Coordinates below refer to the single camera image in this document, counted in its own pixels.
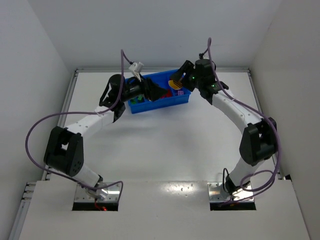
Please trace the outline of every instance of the blue bin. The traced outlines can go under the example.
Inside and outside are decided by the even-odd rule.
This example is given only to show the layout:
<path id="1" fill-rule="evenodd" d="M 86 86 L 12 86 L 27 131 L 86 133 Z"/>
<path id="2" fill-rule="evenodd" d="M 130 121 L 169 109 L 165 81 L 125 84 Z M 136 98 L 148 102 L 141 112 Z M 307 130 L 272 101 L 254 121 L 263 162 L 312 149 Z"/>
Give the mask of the blue bin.
<path id="1" fill-rule="evenodd" d="M 178 91 L 172 89 L 168 81 L 170 76 L 177 70 L 163 71 L 159 73 L 153 73 L 149 75 L 144 75 L 145 78 L 150 78 L 161 88 L 167 89 L 168 93 L 165 97 L 158 99 L 157 101 L 148 101 L 144 97 L 135 97 L 128 101 L 132 114 L 137 114 L 153 109 L 165 108 L 178 104 L 185 104 L 189 101 L 190 91 L 186 88 L 182 88 L 179 91 L 183 91 L 183 95 L 178 95 Z"/>

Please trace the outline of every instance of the rectangular opening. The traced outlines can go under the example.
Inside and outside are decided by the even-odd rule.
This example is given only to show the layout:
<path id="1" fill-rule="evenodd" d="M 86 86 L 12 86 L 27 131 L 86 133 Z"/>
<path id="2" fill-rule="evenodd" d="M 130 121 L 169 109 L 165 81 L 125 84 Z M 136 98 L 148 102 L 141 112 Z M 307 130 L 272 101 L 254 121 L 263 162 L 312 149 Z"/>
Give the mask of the rectangular opening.
<path id="1" fill-rule="evenodd" d="M 117 203 L 98 202 L 74 202 L 72 211 L 104 211 L 104 212 L 117 212 Z"/>
<path id="2" fill-rule="evenodd" d="M 235 204 L 222 205 L 221 203 L 210 203 L 210 211 L 237 211 L 237 210 L 257 210 L 254 202 L 239 202 Z"/>

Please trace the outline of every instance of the white enclosure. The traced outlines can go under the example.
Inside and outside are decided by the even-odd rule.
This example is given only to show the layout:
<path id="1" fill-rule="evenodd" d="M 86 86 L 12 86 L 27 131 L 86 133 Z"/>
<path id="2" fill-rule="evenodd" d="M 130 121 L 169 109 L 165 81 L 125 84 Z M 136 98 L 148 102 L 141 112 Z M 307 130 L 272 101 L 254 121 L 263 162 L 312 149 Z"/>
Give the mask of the white enclosure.
<path id="1" fill-rule="evenodd" d="M 29 0 L 66 65 L 118 67 L 120 49 L 179 67 L 212 37 L 220 67 L 248 67 L 281 0 Z"/>

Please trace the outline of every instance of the metal frame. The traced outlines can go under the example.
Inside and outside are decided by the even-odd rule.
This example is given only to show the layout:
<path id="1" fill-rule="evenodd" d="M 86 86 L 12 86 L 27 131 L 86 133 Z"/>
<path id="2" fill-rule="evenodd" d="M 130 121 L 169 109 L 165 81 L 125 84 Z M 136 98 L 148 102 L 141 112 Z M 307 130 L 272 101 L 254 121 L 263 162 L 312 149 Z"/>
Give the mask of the metal frame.
<path id="1" fill-rule="evenodd" d="M 69 87 L 68 87 L 68 90 L 67 90 L 66 95 L 65 95 L 65 100 L 64 100 L 63 105 L 62 105 L 62 109 L 61 109 L 62 112 L 67 112 L 68 109 L 69 109 L 69 106 L 70 106 L 70 103 L 71 103 L 71 98 L 72 98 L 72 95 L 74 93 L 76 82 L 77 82 L 77 79 L 78 79 L 78 75 L 79 74 L 77 73 L 77 71 L 74 71 L 72 73 L 72 76 L 71 76 L 71 79 L 70 79 L 70 83 L 69 83 Z M 57 126 L 63 127 L 65 125 L 66 118 L 67 118 L 66 115 L 61 115 L 59 117 Z"/>
<path id="2" fill-rule="evenodd" d="M 143 71 L 146 72 L 164 72 L 178 69 L 179 67 L 144 67 Z M 112 67 L 80 67 L 76 69 L 76 73 L 114 73 L 120 72 L 120 68 Z M 249 73 L 247 67 L 217 67 L 217 73 Z"/>
<path id="3" fill-rule="evenodd" d="M 8 240 L 18 240 L 24 225 L 36 182 L 27 182 Z"/>

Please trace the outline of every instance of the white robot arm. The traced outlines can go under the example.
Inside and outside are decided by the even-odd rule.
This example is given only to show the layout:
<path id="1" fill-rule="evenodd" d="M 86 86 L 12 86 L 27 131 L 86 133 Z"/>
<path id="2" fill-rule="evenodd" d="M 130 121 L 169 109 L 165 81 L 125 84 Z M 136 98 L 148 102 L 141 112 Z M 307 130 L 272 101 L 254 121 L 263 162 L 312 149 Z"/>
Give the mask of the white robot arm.
<path id="1" fill-rule="evenodd" d="M 105 106 L 98 106 L 94 111 L 96 113 L 103 112 L 107 109 Z M 81 120 L 66 126 L 66 129 L 73 134 L 80 134 L 82 140 L 85 143 L 87 139 L 93 136 L 95 133 L 102 130 L 108 124 L 114 122 L 114 114 L 111 111 L 97 115 L 88 115 Z M 84 183 L 90 187 L 95 187 L 101 178 L 97 173 L 92 171 L 85 163 L 83 163 L 79 172 L 73 176 L 75 180 L 80 183 Z"/>
<path id="2" fill-rule="evenodd" d="M 197 88 L 200 95 L 221 110 L 242 134 L 239 147 L 241 158 L 234 170 L 226 177 L 225 185 L 222 185 L 220 189 L 222 197 L 226 200 L 241 188 L 242 180 L 246 176 L 252 176 L 264 160 L 276 153 L 278 146 L 275 134 L 260 115 L 232 100 L 234 95 L 229 87 L 220 82 L 221 87 L 229 96 L 222 91 L 214 76 L 210 60 L 204 59 L 203 55 L 195 64 L 188 60 L 185 61 L 170 78 L 177 86 L 183 86 L 190 91 Z M 276 122 L 272 118 L 269 120 L 276 129 Z M 245 178 L 243 185 L 249 182 L 250 177 Z"/>

